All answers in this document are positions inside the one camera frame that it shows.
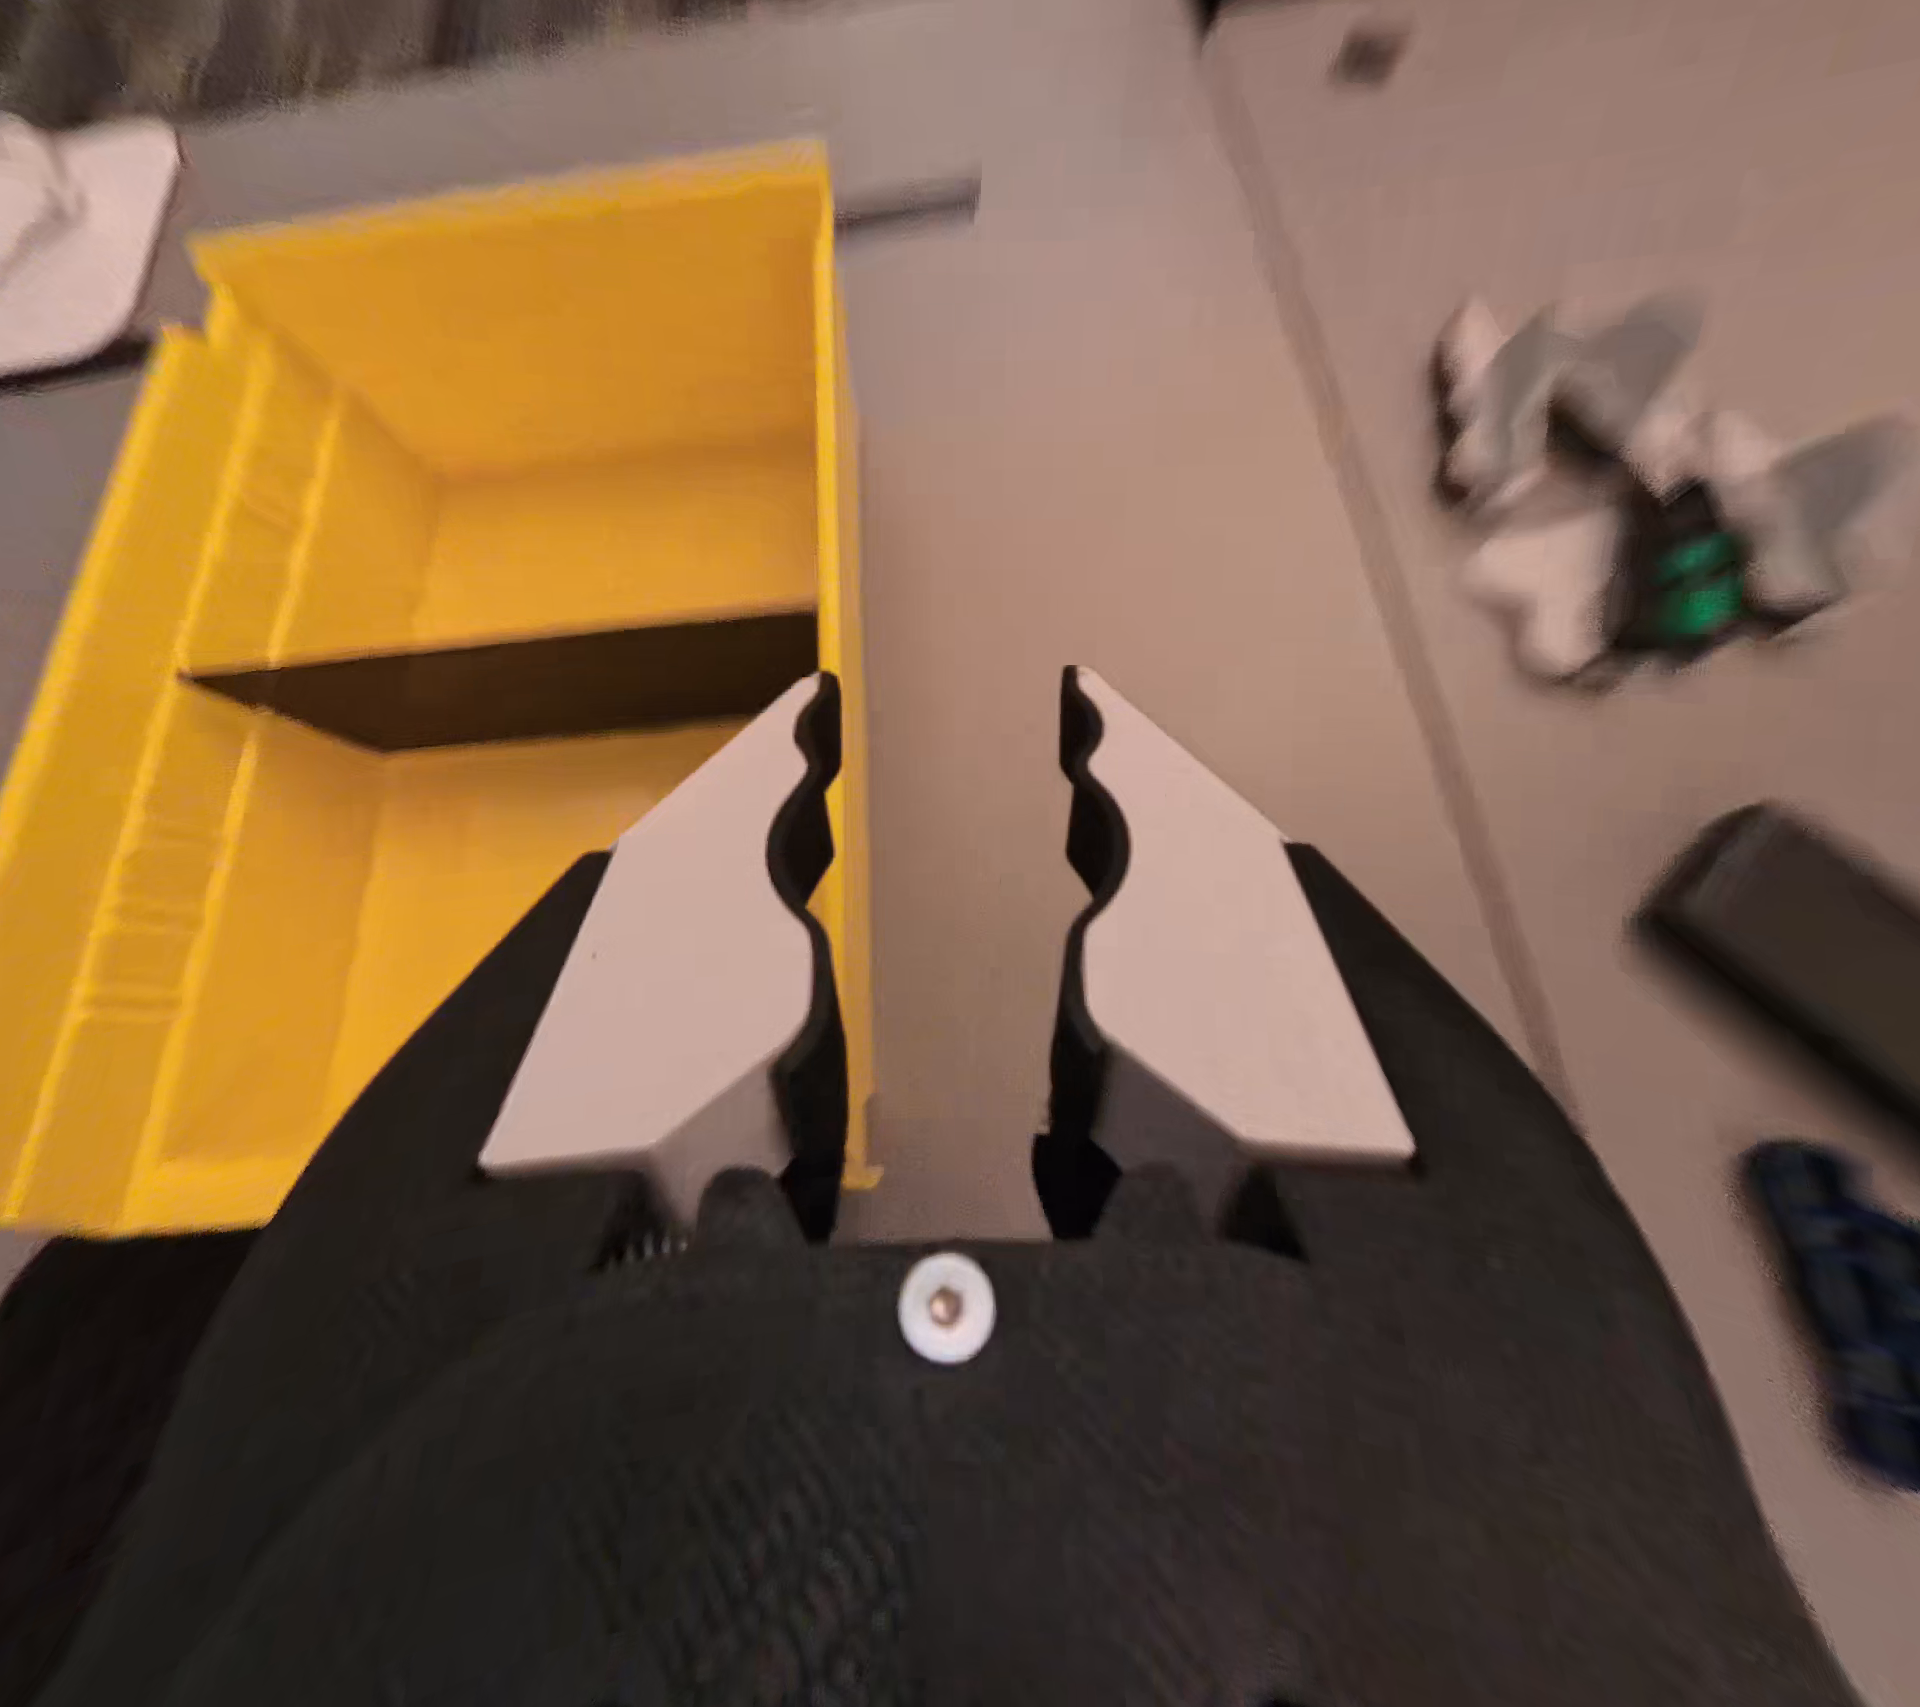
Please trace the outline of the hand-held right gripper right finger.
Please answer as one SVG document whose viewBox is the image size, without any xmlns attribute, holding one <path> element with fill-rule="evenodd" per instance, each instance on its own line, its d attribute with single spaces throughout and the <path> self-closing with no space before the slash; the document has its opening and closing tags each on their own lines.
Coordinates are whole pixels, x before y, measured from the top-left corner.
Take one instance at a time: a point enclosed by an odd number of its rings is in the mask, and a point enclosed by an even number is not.
<svg viewBox="0 0 1920 1707">
<path fill-rule="evenodd" d="M 1071 876 L 1032 1181 L 1090 1240 L 1119 1181 L 1180 1175 L 1218 1237 L 1288 1240 L 1288 1167 L 1404 1175 L 1413 1130 L 1295 844 L 1091 666 L 1061 682 Z"/>
</svg>

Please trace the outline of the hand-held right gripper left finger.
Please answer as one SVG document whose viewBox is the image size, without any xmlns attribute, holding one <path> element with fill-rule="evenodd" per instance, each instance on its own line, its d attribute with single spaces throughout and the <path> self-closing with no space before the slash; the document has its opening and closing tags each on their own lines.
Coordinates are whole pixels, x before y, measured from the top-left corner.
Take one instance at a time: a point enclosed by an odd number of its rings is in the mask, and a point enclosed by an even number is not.
<svg viewBox="0 0 1920 1707">
<path fill-rule="evenodd" d="M 692 1223 L 715 1175 L 793 1164 L 782 1076 L 825 1042 L 811 894 L 835 860 L 839 683 L 808 673 L 615 844 L 478 1150 L 494 1179 L 637 1174 Z"/>
</svg>

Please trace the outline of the yellow plastic bin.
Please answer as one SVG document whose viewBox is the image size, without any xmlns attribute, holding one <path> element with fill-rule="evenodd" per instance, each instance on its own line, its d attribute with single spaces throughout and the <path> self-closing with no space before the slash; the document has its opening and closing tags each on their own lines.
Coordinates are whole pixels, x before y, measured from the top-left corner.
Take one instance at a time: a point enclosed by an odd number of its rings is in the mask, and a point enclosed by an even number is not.
<svg viewBox="0 0 1920 1707">
<path fill-rule="evenodd" d="M 811 611 L 869 1102 L 856 419 L 817 144 L 191 241 L 4 778 L 4 1226 L 273 1219 L 562 870 L 748 722 L 377 755 L 191 673 Z"/>
</svg>

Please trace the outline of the blue circuit board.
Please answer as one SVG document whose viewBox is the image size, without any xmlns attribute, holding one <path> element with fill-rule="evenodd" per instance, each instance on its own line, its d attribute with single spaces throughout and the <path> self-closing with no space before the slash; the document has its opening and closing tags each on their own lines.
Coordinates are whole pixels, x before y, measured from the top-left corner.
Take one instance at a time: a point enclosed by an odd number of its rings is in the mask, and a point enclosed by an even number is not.
<svg viewBox="0 0 1920 1707">
<path fill-rule="evenodd" d="M 1742 1185 L 1815 1349 L 1836 1441 L 1876 1482 L 1918 1493 L 1918 1222 L 1860 1167 L 1811 1143 L 1760 1143 Z"/>
</svg>

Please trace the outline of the black rectangular device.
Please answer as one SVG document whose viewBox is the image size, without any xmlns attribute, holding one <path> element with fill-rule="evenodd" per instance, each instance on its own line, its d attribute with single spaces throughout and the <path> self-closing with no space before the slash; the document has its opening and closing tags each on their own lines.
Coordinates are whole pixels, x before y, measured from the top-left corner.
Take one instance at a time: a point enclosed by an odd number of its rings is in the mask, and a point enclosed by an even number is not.
<svg viewBox="0 0 1920 1707">
<path fill-rule="evenodd" d="M 1918 894 L 1808 818 L 1712 820 L 1640 901 L 1634 933 L 1918 1128 Z"/>
</svg>

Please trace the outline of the black bin divider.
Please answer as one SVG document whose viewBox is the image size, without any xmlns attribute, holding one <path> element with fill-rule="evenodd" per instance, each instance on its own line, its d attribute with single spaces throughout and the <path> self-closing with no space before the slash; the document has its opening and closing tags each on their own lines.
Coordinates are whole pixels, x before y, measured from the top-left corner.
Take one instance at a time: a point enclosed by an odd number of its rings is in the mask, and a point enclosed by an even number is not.
<svg viewBox="0 0 1920 1707">
<path fill-rule="evenodd" d="M 401 755 L 748 722 L 820 671 L 817 616 L 688 618 L 191 673 L 186 683 Z"/>
</svg>

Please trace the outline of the grey white plastic parts pile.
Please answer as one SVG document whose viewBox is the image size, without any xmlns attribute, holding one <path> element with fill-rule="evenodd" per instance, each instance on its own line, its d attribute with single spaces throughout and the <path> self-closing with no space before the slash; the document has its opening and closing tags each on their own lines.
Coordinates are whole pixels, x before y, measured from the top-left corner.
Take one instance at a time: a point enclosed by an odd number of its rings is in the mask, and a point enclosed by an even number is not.
<svg viewBox="0 0 1920 1707">
<path fill-rule="evenodd" d="M 1471 529 L 1462 584 L 1512 661 L 1609 686 L 1829 616 L 1918 486 L 1918 425 L 1788 443 L 1688 391 L 1702 305 L 1650 298 L 1590 330 L 1480 299 L 1428 363 L 1430 486 Z"/>
</svg>

